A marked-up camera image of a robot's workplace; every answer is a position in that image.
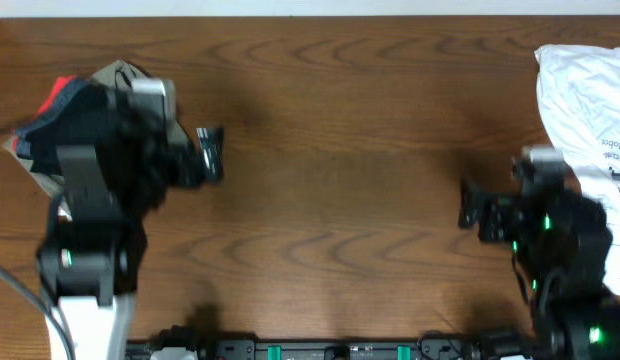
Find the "black leggings red waistband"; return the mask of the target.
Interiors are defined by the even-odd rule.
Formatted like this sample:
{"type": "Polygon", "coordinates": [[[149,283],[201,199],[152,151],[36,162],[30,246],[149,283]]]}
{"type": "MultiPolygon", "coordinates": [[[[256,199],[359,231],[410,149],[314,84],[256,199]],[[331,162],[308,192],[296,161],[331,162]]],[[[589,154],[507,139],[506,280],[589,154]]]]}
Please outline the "black leggings red waistband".
{"type": "Polygon", "coordinates": [[[13,130],[12,149],[32,162],[29,171],[59,175],[56,148],[93,145],[117,128],[120,116],[109,107],[108,89],[78,77],[60,77],[33,120],[13,130]]]}

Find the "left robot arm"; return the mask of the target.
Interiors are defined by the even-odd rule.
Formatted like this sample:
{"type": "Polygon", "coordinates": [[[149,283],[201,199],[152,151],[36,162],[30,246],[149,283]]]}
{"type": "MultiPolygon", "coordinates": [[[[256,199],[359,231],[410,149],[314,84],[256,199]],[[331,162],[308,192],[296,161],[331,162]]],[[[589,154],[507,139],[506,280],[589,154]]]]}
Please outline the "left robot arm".
{"type": "Polygon", "coordinates": [[[122,359],[147,247],[143,218],[171,187],[223,178],[221,127],[172,144],[166,119],[99,106],[59,121],[65,184],[50,204],[37,270],[55,359],[122,359]]]}

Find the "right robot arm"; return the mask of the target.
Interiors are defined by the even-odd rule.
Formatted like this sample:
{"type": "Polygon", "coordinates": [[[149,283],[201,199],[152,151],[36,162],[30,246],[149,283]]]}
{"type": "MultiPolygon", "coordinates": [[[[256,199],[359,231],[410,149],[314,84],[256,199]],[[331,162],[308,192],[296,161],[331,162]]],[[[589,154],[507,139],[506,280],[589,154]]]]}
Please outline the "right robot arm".
{"type": "Polygon", "coordinates": [[[511,247],[534,330],[485,332],[463,358],[620,359],[620,301],[604,283],[612,233],[600,203],[563,185],[498,194],[464,180],[459,226],[511,247]]]}

